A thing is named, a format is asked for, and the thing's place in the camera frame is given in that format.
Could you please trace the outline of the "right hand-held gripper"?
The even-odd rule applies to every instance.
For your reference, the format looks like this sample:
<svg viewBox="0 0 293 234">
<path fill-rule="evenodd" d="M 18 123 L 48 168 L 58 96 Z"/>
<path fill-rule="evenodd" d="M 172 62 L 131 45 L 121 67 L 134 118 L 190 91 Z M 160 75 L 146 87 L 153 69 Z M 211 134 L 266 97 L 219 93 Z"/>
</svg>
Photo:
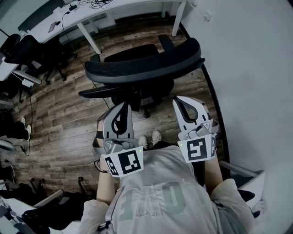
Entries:
<svg viewBox="0 0 293 234">
<path fill-rule="evenodd" d="M 178 146 L 187 163 L 211 160 L 216 156 L 219 124 L 209 120 L 205 103 L 186 96 L 174 96 L 173 107 L 181 132 Z"/>
</svg>

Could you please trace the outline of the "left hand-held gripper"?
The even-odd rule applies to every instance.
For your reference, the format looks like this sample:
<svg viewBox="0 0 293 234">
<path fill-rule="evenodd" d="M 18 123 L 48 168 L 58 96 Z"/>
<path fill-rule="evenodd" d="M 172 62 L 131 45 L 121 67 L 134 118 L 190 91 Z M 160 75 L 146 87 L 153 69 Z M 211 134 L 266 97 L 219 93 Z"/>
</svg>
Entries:
<svg viewBox="0 0 293 234">
<path fill-rule="evenodd" d="M 102 170 L 113 177 L 124 177 L 143 170 L 143 149 L 134 138 L 132 110 L 123 102 L 105 112 L 103 120 L 103 147 L 94 148 Z"/>
</svg>

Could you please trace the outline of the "black mesh office chair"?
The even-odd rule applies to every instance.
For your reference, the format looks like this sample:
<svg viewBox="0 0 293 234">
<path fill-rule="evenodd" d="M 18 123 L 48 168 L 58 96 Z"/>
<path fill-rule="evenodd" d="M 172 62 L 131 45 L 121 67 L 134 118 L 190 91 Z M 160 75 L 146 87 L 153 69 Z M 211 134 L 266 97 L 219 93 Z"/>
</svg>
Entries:
<svg viewBox="0 0 293 234">
<path fill-rule="evenodd" d="M 159 105 L 174 87 L 174 79 L 200 68 L 205 59 L 199 42 L 188 38 L 175 46 L 167 35 L 159 35 L 163 47 L 159 52 L 155 44 L 130 48 L 100 60 L 99 54 L 85 62 L 86 76 L 101 87 L 79 92 L 88 99 L 111 98 L 114 105 L 130 104 L 135 112 Z"/>
</svg>

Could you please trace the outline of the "person's right forearm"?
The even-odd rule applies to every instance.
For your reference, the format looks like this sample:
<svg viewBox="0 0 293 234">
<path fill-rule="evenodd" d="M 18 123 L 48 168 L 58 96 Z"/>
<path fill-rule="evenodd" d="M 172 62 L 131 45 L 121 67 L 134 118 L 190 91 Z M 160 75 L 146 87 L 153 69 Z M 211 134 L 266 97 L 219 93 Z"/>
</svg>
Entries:
<svg viewBox="0 0 293 234">
<path fill-rule="evenodd" d="M 222 173 L 220 170 L 217 156 L 205 161 L 205 185 L 209 195 L 213 190 L 223 182 Z"/>
</svg>

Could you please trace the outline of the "grey rimmed black chair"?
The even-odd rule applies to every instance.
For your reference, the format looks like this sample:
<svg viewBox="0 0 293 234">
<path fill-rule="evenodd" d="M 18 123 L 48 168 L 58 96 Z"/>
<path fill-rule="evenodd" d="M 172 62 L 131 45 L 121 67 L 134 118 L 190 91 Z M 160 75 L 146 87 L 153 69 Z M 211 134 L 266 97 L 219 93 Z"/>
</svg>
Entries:
<svg viewBox="0 0 293 234">
<path fill-rule="evenodd" d="M 0 139 L 0 149 L 4 149 L 11 152 L 16 151 L 15 146 L 10 141 L 1 140 L 1 139 Z"/>
</svg>

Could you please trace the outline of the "person's left hand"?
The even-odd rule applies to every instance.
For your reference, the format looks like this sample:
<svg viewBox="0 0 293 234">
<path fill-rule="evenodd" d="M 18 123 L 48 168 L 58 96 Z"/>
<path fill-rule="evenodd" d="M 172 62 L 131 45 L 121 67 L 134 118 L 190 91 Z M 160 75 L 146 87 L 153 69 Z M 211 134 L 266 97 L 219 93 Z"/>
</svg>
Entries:
<svg viewBox="0 0 293 234">
<path fill-rule="evenodd" d="M 93 141 L 93 147 L 94 148 L 102 148 L 103 147 L 103 120 L 97 121 L 97 132 L 96 136 Z"/>
</svg>

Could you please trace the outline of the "person's left white shoe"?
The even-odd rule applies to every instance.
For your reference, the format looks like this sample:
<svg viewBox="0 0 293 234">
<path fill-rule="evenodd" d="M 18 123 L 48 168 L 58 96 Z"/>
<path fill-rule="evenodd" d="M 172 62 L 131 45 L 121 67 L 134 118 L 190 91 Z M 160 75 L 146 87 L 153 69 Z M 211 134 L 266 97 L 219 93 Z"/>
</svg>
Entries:
<svg viewBox="0 0 293 234">
<path fill-rule="evenodd" d="M 145 135 L 139 137 L 138 145 L 143 147 L 144 150 L 148 150 L 148 140 Z"/>
</svg>

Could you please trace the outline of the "person's white shoe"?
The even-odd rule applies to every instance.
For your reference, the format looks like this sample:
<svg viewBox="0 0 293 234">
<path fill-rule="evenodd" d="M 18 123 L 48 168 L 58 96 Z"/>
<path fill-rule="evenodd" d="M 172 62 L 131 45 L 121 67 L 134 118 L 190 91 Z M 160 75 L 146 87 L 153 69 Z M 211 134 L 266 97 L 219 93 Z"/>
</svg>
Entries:
<svg viewBox="0 0 293 234">
<path fill-rule="evenodd" d="M 158 130 L 152 132 L 152 144 L 153 146 L 162 140 L 162 135 Z"/>
<path fill-rule="evenodd" d="M 148 150 L 148 140 L 145 135 L 139 137 L 138 145 L 143 147 L 144 150 Z"/>
</svg>

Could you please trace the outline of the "person's right white shoe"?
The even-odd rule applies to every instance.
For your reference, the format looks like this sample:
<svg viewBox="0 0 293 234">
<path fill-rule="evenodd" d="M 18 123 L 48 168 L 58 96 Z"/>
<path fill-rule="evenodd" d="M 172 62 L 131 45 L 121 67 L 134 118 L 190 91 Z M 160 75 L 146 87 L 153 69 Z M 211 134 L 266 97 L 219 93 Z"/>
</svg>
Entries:
<svg viewBox="0 0 293 234">
<path fill-rule="evenodd" d="M 158 130 L 152 132 L 152 144 L 153 146 L 162 140 L 162 135 Z"/>
</svg>

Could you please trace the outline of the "person's black trousers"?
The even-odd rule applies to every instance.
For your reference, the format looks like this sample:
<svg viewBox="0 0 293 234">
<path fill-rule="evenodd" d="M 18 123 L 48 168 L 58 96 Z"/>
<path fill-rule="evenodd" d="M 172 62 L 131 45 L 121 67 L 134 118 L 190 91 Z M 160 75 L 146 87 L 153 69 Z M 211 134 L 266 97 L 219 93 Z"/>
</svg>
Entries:
<svg viewBox="0 0 293 234">
<path fill-rule="evenodd" d="M 175 144 L 171 144 L 168 142 L 164 142 L 164 141 L 158 141 L 156 143 L 153 144 L 153 147 L 151 149 L 147 149 L 147 150 L 156 150 L 156 149 L 163 149 L 166 148 L 168 146 L 176 146 Z"/>
</svg>

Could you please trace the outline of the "black wrist band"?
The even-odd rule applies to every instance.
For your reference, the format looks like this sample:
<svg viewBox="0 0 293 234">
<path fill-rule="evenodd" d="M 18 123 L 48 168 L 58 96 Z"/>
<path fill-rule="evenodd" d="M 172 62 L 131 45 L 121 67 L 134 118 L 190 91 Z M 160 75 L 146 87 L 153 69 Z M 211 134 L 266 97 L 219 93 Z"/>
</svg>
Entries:
<svg viewBox="0 0 293 234">
<path fill-rule="evenodd" d="M 96 168 L 100 173 L 110 174 L 110 171 L 102 170 L 102 169 L 98 166 L 98 163 L 99 163 L 99 162 L 100 162 L 100 159 L 94 161 L 94 166 L 95 166 L 95 168 Z"/>
</svg>

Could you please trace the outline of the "person's grey printed shirt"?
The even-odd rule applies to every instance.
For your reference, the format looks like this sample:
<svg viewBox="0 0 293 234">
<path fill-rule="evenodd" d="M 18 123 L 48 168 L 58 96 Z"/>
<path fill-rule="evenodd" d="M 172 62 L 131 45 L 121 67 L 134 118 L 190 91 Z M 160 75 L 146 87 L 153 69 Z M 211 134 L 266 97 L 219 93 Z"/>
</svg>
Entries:
<svg viewBox="0 0 293 234">
<path fill-rule="evenodd" d="M 178 146 L 144 153 L 144 169 L 120 180 L 110 205 L 85 202 L 78 234 L 249 234 L 252 211 L 233 179 L 211 193 Z"/>
</svg>

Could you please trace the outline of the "long white desk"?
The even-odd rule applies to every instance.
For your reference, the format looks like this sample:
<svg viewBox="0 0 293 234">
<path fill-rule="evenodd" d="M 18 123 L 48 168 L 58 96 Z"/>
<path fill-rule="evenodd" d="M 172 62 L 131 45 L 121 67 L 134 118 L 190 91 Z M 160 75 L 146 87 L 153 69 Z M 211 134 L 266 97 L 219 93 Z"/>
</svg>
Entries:
<svg viewBox="0 0 293 234">
<path fill-rule="evenodd" d="M 87 41 L 90 43 L 91 47 L 94 49 L 94 51 L 98 54 L 100 54 L 100 50 L 96 43 L 94 42 L 92 36 L 89 34 L 89 32 L 86 30 L 84 26 L 84 22 L 89 20 L 90 25 L 93 27 L 94 31 L 97 32 L 98 29 L 94 22 L 92 21 L 92 18 L 106 14 L 107 19 L 110 21 L 110 24 L 115 24 L 114 20 L 114 14 L 113 11 L 121 8 L 121 7 L 133 7 L 138 6 L 141 4 L 146 3 L 162 3 L 162 17 L 165 16 L 165 13 L 167 11 L 166 8 L 166 2 L 173 2 L 174 5 L 176 3 L 179 3 L 176 18 L 172 30 L 172 36 L 176 36 L 179 24 L 183 15 L 183 11 L 186 5 L 187 0 L 112 0 L 111 2 L 107 3 L 105 6 L 98 7 L 97 9 L 92 8 L 90 3 L 83 3 L 80 5 L 78 1 L 73 1 L 72 4 L 76 4 L 77 8 L 70 11 L 70 13 L 65 16 L 65 13 L 69 11 L 69 4 L 63 6 L 63 7 L 57 7 L 53 10 L 53 13 L 50 14 L 48 17 L 43 19 L 40 23 L 38 23 L 35 27 L 33 27 L 31 30 L 27 31 L 20 31 L 20 34 L 22 36 L 25 35 L 32 35 L 38 42 L 45 43 L 48 40 L 52 39 L 53 37 L 59 35 L 62 33 L 65 29 L 78 26 L 82 34 L 85 36 Z M 48 33 L 49 28 L 53 22 L 61 21 L 59 25 L 56 25 L 54 27 L 54 30 L 50 33 Z"/>
</svg>

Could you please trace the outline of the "small white desk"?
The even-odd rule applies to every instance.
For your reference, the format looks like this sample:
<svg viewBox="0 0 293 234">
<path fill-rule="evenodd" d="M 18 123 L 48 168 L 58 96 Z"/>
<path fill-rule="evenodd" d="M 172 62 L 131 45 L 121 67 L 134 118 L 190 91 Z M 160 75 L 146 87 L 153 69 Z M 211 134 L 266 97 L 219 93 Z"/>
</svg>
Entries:
<svg viewBox="0 0 293 234">
<path fill-rule="evenodd" d="M 8 64 L 5 61 L 5 57 L 0 53 L 0 81 L 6 80 L 10 75 L 20 79 L 21 81 L 25 78 L 32 81 L 34 84 L 41 84 L 41 80 L 28 75 L 21 69 L 17 68 L 17 64 Z"/>
</svg>

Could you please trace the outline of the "white desk with clutter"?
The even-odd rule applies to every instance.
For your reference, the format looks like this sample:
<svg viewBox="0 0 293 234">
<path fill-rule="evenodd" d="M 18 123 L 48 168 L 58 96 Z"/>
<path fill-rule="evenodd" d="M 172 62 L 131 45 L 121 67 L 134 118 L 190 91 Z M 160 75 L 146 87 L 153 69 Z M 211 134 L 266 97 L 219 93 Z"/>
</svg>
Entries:
<svg viewBox="0 0 293 234">
<path fill-rule="evenodd" d="M 0 205 L 6 205 L 8 208 L 11 208 L 12 211 L 17 215 L 21 216 L 27 210 L 35 209 L 34 206 L 28 205 L 22 201 L 19 201 L 15 198 L 5 199 L 0 195 Z"/>
</svg>

